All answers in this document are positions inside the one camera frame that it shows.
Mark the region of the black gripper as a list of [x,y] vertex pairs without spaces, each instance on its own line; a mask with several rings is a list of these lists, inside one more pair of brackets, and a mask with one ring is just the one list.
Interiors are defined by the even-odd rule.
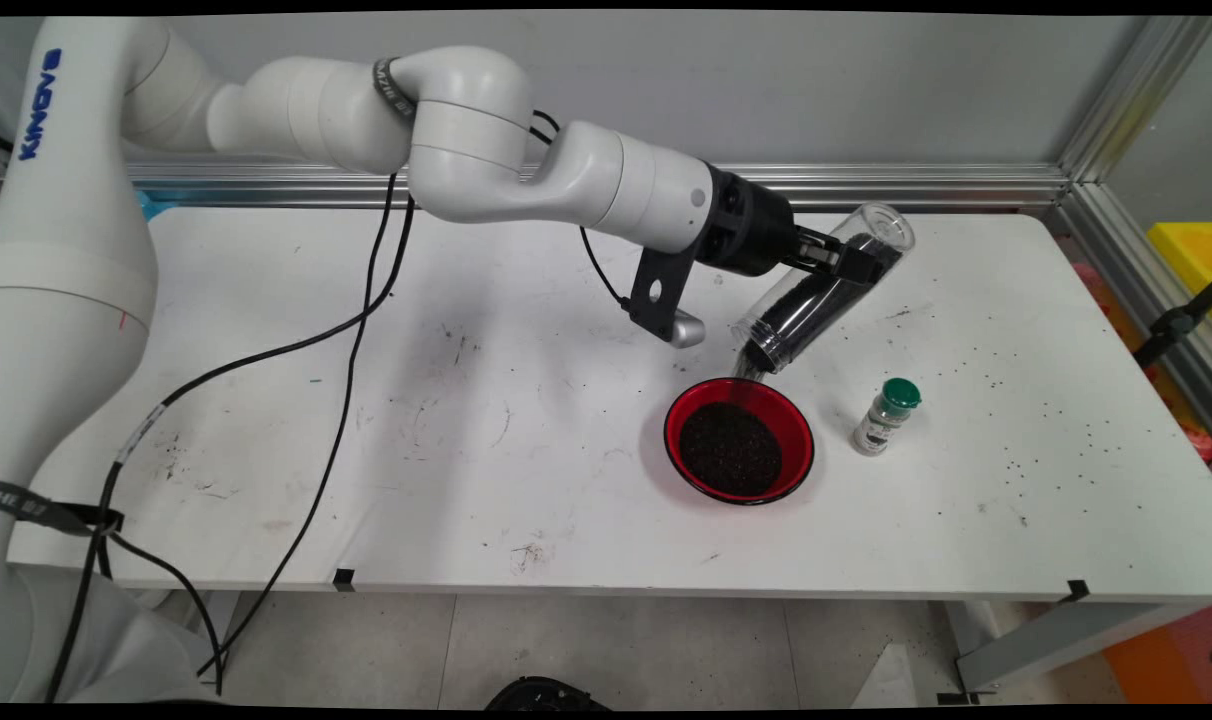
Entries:
[[884,263],[870,252],[847,248],[830,234],[795,225],[791,205],[781,193],[726,170],[708,167],[714,201],[701,232],[701,263],[758,278],[794,258],[794,268],[871,286]]

